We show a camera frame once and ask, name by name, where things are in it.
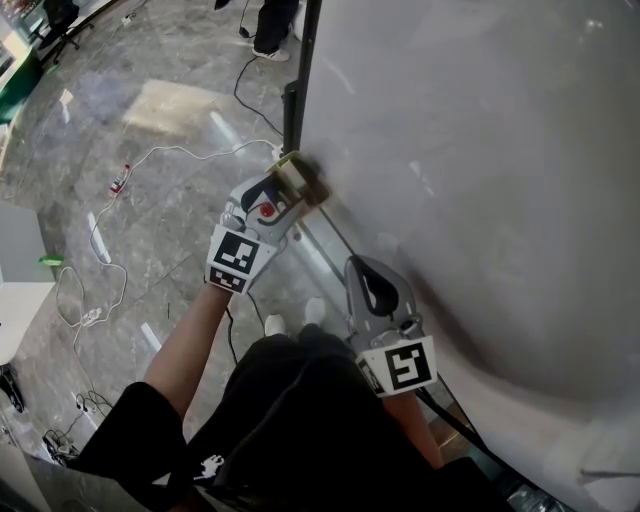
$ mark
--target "chair leg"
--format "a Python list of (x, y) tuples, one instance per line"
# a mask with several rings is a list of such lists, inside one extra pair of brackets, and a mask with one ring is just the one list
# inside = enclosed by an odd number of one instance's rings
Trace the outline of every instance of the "chair leg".
[(64, 35), (61, 37), (62, 40), (64, 40), (66, 43), (69, 43), (71, 46), (73, 46), (76, 50), (79, 50), (80, 47), (78, 46), (78, 43), (76, 43), (73, 39), (71, 39), (69, 36)]
[(62, 39), (60, 41), (60, 44), (58, 45), (58, 49), (56, 50), (56, 55), (53, 57), (54, 64), (60, 63), (60, 61), (58, 60), (58, 57), (60, 57), (60, 54), (62, 53), (62, 50), (64, 50), (65, 46), (67, 46), (67, 41), (65, 39)]

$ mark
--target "black pants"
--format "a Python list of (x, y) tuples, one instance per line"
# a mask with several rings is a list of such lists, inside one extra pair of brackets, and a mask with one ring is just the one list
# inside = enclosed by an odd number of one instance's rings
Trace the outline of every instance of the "black pants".
[(253, 47), (257, 52), (275, 52), (287, 37), (289, 25), (298, 12), (298, 0), (265, 0), (258, 15), (258, 30)]

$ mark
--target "marble floor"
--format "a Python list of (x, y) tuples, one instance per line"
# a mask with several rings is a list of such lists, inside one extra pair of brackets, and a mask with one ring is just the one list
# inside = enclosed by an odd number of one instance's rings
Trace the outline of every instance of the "marble floor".
[[(236, 79), (252, 57), (237, 33), (239, 4), (215, 12), (208, 0), (150, 0), (123, 26), (121, 19), (138, 4), (122, 0), (101, 14), (95, 30), (81, 34), (80, 50), (68, 47), (59, 67), (45, 74), (11, 127), (0, 171), (0, 198), (38, 212), (48, 253), (64, 256), (65, 265), (77, 271), (84, 310), (99, 307), (103, 315), (118, 299), (123, 276), (96, 261), (89, 219), (107, 204), (108, 187), (124, 164), (137, 162), (154, 146), (181, 145), (207, 155), (252, 139), (280, 144), (269, 126), (233, 97)], [(250, 32), (259, 6), (252, 2), (247, 11)], [(300, 51), (293, 39), (286, 47), (293, 54), (290, 62), (254, 62), (238, 88), (280, 128), (280, 95), (297, 75)], [(65, 90), (69, 94), (61, 101)], [(99, 225), (111, 260), (128, 272), (122, 305), (108, 322), (80, 332), (80, 366), (72, 349), (75, 330), (58, 316), (52, 292), (14, 359), (27, 410), (17, 414), (4, 396), (0, 405), (25, 452), (48, 458), (42, 435), (69, 428), (78, 416), (75, 395), (91, 389), (89, 379), (114, 402), (142, 377), (156, 348), (141, 326), (148, 325), (160, 343), (166, 339), (202, 286), (209, 237), (229, 192), (272, 161), (269, 146), (253, 144), (207, 161), (156, 151), (136, 169)], [(252, 292), (262, 316), (281, 313), (292, 333), (301, 327), (306, 300), (323, 293), (295, 242)], [(65, 273), (60, 308), (74, 321), (80, 293)], [(262, 329), (248, 299), (234, 298), (231, 312), (241, 356)], [(331, 317), (332, 329), (345, 333), (343, 315), (332, 310)], [(187, 416), (187, 438), (211, 414), (233, 370), (226, 322)], [(84, 416), (70, 434), (79, 448), (102, 420), (100, 413)]]

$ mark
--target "desk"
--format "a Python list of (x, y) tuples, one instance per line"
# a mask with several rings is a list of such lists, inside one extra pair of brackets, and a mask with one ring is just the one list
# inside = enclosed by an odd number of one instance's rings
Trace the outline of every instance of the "desk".
[(45, 255), (36, 213), (0, 202), (0, 365), (16, 354), (55, 280), (38, 262)]

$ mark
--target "white sneaker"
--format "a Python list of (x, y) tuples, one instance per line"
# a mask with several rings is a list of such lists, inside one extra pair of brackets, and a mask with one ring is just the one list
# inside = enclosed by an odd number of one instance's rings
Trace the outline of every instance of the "white sneaker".
[(322, 327), (324, 319), (327, 316), (327, 305), (324, 299), (313, 297), (309, 299), (304, 308), (304, 325), (316, 324)]
[(278, 48), (273, 53), (257, 52), (255, 48), (252, 49), (251, 51), (256, 57), (262, 57), (263, 59), (271, 60), (273, 62), (286, 62), (291, 58), (291, 55), (289, 55), (289, 52), (286, 50), (283, 50), (282, 48)]
[(274, 334), (287, 334), (287, 324), (284, 323), (282, 315), (269, 315), (264, 323), (265, 336)]

